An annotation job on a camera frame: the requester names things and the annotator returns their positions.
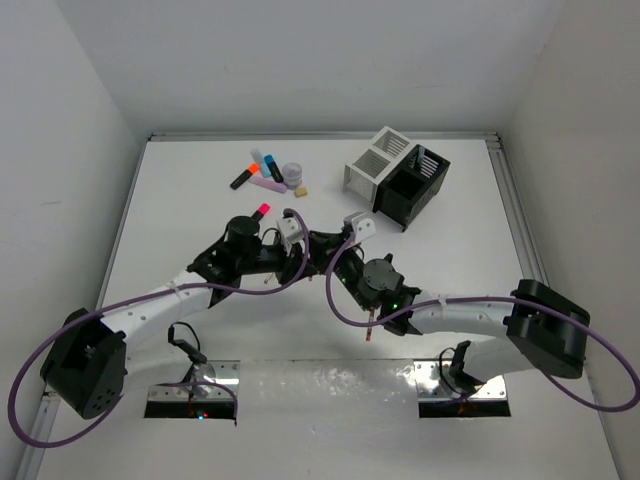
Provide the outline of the red gel pen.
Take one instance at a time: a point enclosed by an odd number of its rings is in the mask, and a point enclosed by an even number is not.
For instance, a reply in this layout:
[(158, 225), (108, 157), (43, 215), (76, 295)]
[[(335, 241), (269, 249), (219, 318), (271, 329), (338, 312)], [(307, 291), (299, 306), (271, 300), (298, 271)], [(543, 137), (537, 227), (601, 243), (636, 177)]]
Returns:
[(372, 337), (372, 330), (373, 327), (371, 326), (372, 323), (375, 321), (375, 309), (370, 309), (369, 310), (369, 316), (368, 316), (368, 321), (367, 321), (367, 329), (366, 329), (366, 333), (365, 333), (365, 341), (366, 342), (370, 342), (371, 341), (371, 337)]

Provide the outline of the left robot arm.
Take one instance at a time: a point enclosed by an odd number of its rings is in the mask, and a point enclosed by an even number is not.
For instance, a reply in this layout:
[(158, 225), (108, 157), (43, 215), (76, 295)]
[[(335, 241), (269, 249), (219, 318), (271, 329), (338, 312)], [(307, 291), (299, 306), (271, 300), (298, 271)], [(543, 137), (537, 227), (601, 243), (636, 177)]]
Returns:
[(74, 312), (52, 341), (41, 378), (86, 420), (111, 410), (131, 390), (182, 381), (206, 358), (199, 348), (175, 338), (178, 323), (232, 294), (245, 294), (245, 276), (272, 273), (284, 290), (320, 273), (326, 234), (308, 230), (291, 209), (276, 230), (266, 244), (257, 216), (236, 216), (166, 285), (98, 312)]

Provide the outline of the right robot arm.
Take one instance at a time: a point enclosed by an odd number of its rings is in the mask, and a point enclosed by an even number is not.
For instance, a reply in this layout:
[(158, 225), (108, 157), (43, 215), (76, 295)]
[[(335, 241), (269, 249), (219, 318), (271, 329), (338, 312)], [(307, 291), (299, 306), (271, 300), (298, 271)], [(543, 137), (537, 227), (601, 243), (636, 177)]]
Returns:
[(537, 369), (578, 379), (584, 368), (589, 314), (546, 285), (520, 280), (503, 300), (463, 301), (405, 284), (393, 256), (364, 261), (349, 230), (310, 235), (311, 263), (327, 281), (338, 279), (358, 306), (397, 336), (459, 333), (448, 380), (467, 393), (496, 375)]

